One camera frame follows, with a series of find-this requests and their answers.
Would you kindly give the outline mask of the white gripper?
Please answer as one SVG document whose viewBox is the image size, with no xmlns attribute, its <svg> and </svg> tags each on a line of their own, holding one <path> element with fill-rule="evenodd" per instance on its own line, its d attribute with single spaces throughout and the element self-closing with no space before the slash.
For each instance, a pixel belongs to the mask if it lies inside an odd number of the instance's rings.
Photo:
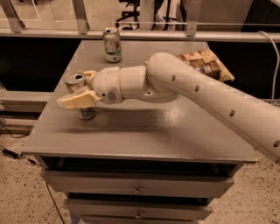
<svg viewBox="0 0 280 224">
<path fill-rule="evenodd" d="M 66 94 L 57 100 L 64 109 L 85 109 L 93 107 L 101 99 L 106 104 L 121 103 L 123 96 L 120 89 L 120 68 L 107 67 L 99 71 L 85 71 L 86 83 L 92 83 L 93 90 L 82 87 L 72 94 Z"/>
</svg>

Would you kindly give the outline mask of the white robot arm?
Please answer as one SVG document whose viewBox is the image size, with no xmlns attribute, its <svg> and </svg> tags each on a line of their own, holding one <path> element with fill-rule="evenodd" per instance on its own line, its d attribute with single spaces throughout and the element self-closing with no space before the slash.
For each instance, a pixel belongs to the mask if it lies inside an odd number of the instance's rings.
<svg viewBox="0 0 280 224">
<path fill-rule="evenodd" d="M 128 99 L 192 100 L 275 163 L 280 159 L 280 108 L 200 73 L 176 56 L 158 52 L 144 66 L 107 67 L 85 73 L 86 85 L 57 100 L 64 109 Z"/>
</svg>

